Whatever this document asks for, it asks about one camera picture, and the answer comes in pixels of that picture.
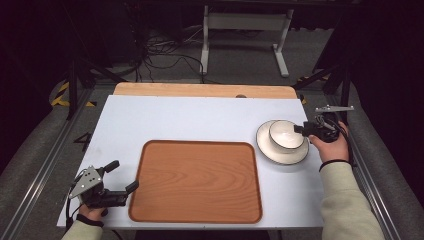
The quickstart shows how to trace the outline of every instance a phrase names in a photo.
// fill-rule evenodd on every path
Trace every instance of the brown tray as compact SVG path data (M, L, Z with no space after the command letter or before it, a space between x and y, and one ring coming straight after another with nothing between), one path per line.
M143 147L137 179L133 221L256 223L262 217L248 143L152 140Z

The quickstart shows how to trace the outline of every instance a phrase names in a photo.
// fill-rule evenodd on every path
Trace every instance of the wooden board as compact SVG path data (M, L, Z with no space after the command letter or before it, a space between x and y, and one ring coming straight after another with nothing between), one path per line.
M297 99L289 86L183 84L183 83L119 83L114 95L169 97L247 97Z
M256 223L262 205L248 143L152 140L129 215L137 222Z

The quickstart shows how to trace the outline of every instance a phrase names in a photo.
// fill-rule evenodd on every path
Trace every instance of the tray rim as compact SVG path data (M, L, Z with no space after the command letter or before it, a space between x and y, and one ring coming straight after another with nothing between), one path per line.
M258 166L257 166L257 161L256 161L256 151L255 148L252 146L252 144L248 143L248 142L230 142L230 141L203 141L203 140L170 140L170 139L152 139L147 141L143 147L142 147L142 153L140 155L140 159L139 159L139 165L137 167L137 174L136 174L136 180L138 179L139 173L142 169L142 161L143 161L143 156L145 154L145 149L148 147L148 145L150 144L154 144L154 143L181 143L181 144L186 144L186 143L194 143L194 144L230 144L230 145L245 145L247 146L251 153L252 153L252 157L253 157L253 167L254 167L254 175L255 175L255 185L257 188L257 203L258 203L258 216L256 219L254 219L253 221L167 221L167 220L156 220L156 221L147 221L147 220L137 220L134 216L133 213L131 212L133 203L134 203L134 196L131 196L131 201L130 201L130 205L128 207L128 216L130 217L130 219L134 222L152 222L152 223L188 223L188 224L255 224L258 223L262 217L263 217L263 207L262 207L262 197L261 197L261 189L260 189L260 184L259 184L259 176L258 176Z

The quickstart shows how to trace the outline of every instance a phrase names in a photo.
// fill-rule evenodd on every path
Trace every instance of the tabletop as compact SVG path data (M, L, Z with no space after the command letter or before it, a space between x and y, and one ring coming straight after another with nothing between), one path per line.
M254 148L256 157L263 209L259 222L135 222L128 214L130 195L127 206L109 209L103 219L105 227L163 230L321 227L323 189L318 151L309 147L305 159L294 165L268 159L256 143L256 133L262 124L275 119L296 124L306 121L302 104L291 87L121 83L105 104L78 172L89 165L97 168L120 160L121 166L104 177L106 188L119 191L136 178L142 148L152 139L246 142ZM77 206L78 201L73 200L71 209ZM65 224L64 211L57 223L60 227Z

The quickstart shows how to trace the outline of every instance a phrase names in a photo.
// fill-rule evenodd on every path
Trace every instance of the sleeve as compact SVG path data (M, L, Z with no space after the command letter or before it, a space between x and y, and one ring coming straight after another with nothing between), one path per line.
M324 185L322 239L384 239L352 167L347 162L334 162L323 167L320 174Z
M103 223L91 221L90 219L78 214L77 220L66 232L62 240L99 240L103 234Z

